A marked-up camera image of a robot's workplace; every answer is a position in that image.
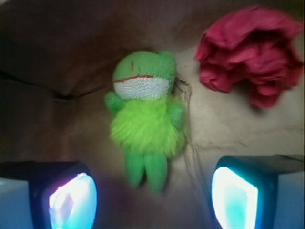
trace frog plush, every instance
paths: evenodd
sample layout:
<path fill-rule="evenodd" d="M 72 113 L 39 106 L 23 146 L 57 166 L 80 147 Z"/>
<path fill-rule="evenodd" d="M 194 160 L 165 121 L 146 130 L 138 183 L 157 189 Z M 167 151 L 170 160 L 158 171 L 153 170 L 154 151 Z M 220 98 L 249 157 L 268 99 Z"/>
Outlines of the frog plush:
<path fill-rule="evenodd" d="M 105 96 L 114 115 L 111 138 L 124 149 L 129 184 L 138 186 L 146 173 L 154 192 L 163 190 L 167 159 L 186 141 L 185 107 L 171 95 L 177 75 L 171 52 L 134 52 L 113 73 L 114 92 Z"/>

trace red stitched mouth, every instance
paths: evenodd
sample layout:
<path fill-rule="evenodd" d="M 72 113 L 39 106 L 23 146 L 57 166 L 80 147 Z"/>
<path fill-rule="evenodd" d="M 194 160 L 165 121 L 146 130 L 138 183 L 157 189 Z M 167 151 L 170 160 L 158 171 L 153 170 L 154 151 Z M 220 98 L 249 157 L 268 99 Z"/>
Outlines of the red stitched mouth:
<path fill-rule="evenodd" d="M 124 82 L 126 80 L 131 80 L 131 79 L 141 79 L 141 78 L 153 78 L 153 76 L 150 76 L 150 75 L 137 75 L 137 76 L 132 76 L 132 77 L 129 77 L 129 78 L 126 78 L 126 79 L 121 79 L 121 80 L 116 80 L 114 81 L 114 83 L 119 83 L 119 82 Z"/>

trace plush toy leg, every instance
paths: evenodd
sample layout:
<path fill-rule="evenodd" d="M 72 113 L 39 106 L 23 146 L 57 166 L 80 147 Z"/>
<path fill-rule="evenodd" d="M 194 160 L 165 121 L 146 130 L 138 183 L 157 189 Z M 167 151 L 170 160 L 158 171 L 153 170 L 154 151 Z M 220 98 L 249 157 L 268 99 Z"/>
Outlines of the plush toy leg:
<path fill-rule="evenodd" d="M 145 155 L 144 161 L 151 191 L 161 192 L 167 177 L 167 158 L 164 155 Z"/>
<path fill-rule="evenodd" d="M 143 155 L 125 152 L 125 166 L 127 179 L 130 186 L 138 186 L 142 181 L 145 172 Z"/>

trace fuzzy green body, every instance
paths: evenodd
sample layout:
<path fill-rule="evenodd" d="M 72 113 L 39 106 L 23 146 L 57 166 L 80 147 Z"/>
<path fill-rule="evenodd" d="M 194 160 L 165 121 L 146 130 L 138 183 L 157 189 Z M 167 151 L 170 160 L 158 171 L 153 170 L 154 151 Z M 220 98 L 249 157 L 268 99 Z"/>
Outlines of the fuzzy green body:
<path fill-rule="evenodd" d="M 151 100 L 129 100 L 111 124 L 113 141 L 135 154 L 161 154 L 172 157 L 185 143 L 185 126 L 172 123 L 171 96 Z"/>

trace red tissue paper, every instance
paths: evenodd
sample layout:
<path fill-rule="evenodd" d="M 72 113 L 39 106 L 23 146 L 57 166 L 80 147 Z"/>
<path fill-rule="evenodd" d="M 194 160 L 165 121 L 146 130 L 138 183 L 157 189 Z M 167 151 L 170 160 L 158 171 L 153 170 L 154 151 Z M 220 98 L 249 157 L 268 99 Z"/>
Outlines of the red tissue paper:
<path fill-rule="evenodd" d="M 250 103 L 275 106 L 303 71 L 292 39 L 304 25 L 277 10 L 250 7 L 230 13 L 208 28 L 198 45 L 200 81 L 213 91 L 230 92 L 249 80 Z"/>

